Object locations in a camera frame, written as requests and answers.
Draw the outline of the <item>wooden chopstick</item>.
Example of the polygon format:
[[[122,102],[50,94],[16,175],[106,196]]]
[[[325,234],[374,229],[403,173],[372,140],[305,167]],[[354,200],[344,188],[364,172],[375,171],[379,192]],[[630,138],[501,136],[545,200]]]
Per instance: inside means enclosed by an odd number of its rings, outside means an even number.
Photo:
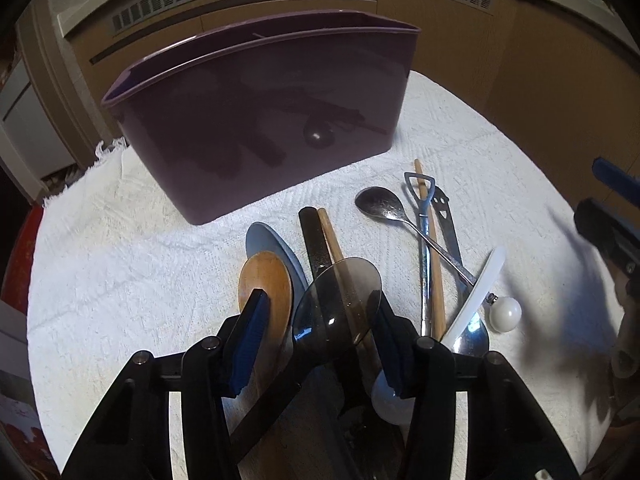
[[[418,180],[420,197],[426,200],[426,214],[428,220],[428,232],[433,240],[437,240],[437,232],[435,230],[434,210],[431,205],[431,199],[428,193],[435,189],[434,184],[426,184],[424,179]],[[442,335],[446,332],[446,315],[444,289],[442,288],[442,266],[440,265],[439,254],[435,249],[430,249],[430,265],[431,265],[431,315],[432,315],[432,337],[437,340],[442,339]]]

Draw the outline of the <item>white round ball knob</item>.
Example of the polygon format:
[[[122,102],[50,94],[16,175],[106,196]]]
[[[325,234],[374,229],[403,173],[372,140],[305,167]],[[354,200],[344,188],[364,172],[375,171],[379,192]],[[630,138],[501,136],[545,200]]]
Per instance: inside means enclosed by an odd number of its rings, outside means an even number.
[[[488,322],[495,332],[509,333],[518,326],[522,318],[522,307],[518,300],[490,292],[486,301]]]

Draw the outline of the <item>wooden spoon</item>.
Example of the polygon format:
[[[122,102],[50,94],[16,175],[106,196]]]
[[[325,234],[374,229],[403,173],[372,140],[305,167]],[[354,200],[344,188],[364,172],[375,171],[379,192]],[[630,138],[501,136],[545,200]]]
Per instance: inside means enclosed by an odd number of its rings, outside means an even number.
[[[260,396],[276,376],[293,303],[293,286],[288,268],[274,253],[264,250],[250,256],[239,278],[240,309],[254,290],[266,295],[266,328],[254,364],[256,393]]]

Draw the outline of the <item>white ceramic soup spoon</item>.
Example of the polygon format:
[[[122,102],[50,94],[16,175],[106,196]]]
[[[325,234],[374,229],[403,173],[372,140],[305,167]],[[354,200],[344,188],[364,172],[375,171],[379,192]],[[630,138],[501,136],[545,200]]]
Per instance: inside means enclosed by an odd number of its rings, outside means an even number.
[[[480,310],[480,306],[489,294],[506,261],[506,248],[498,246],[488,256],[480,277],[472,286],[468,298],[454,318],[445,335],[440,341],[448,350],[454,352],[454,342],[463,333],[473,315]],[[371,400],[378,416],[393,425],[408,426],[413,411],[413,398],[401,399],[394,390],[387,385],[384,372],[381,370],[372,387]]]

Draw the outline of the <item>smoky translucent plastic spoon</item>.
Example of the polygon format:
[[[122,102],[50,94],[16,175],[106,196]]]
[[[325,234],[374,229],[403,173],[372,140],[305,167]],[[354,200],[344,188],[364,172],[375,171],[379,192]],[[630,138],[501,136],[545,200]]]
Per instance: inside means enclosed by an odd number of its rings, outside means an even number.
[[[312,370],[363,340],[381,297],[381,275],[367,259],[343,259],[314,279],[293,318],[288,364],[231,434],[232,456],[237,462],[265,437]]]

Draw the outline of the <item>purple plastic utensil caddy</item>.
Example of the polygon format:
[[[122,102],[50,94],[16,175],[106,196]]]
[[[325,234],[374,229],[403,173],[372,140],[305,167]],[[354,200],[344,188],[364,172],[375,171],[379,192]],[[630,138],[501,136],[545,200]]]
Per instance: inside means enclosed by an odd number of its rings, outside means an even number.
[[[142,58],[102,103],[200,226],[388,151],[419,34],[353,10],[255,18]]]

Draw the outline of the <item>light blue plastic spoon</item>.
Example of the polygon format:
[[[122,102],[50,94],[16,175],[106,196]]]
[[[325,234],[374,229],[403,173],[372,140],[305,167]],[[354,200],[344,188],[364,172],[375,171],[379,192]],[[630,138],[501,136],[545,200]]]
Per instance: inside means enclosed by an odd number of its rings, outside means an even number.
[[[253,257],[258,252],[272,252],[288,269],[293,287],[293,310],[296,310],[308,286],[305,272],[291,247],[271,226],[264,222],[252,223],[245,235],[247,258]]]

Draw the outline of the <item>small dark metal spoon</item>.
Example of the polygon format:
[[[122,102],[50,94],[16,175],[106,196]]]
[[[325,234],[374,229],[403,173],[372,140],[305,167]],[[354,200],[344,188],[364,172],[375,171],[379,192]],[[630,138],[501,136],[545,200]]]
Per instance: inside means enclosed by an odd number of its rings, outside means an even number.
[[[412,229],[418,234],[425,244],[429,248],[434,249],[440,258],[444,259],[462,278],[462,280],[470,285],[474,286],[476,283],[476,277],[465,269],[462,264],[456,260],[446,249],[442,248],[436,240],[433,240],[429,235],[424,234],[420,229],[409,220],[406,215],[404,205],[401,200],[392,191],[387,188],[381,188],[380,186],[370,186],[370,188],[364,188],[360,191],[355,198],[356,207],[366,216],[393,222],[400,222]]]

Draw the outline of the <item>large stainless steel spoon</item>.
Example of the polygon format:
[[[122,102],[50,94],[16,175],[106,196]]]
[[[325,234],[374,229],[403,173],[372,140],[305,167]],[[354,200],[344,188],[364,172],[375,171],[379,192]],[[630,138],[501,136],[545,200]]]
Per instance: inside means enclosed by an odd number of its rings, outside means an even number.
[[[454,342],[454,353],[481,358],[488,350],[488,330],[480,314],[476,312]]]

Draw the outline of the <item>white textured towel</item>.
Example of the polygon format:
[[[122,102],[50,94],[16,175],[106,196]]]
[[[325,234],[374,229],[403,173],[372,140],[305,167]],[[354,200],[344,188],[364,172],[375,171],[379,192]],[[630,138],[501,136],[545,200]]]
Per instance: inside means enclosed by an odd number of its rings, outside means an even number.
[[[325,209],[344,254],[380,271],[393,309],[420,318],[413,232],[360,214],[370,185],[400,193],[416,162],[448,196],[464,265],[506,248],[495,293],[518,300],[521,323],[490,338],[542,406],[578,468],[613,416],[610,354],[622,309],[598,252],[573,211],[499,129],[421,74],[409,78],[393,147],[204,226],[191,226],[132,148],[98,162],[44,208],[28,292],[30,374],[40,425],[64,465],[129,357],[180,352],[239,307],[248,227],[269,224],[305,255],[298,213]]]

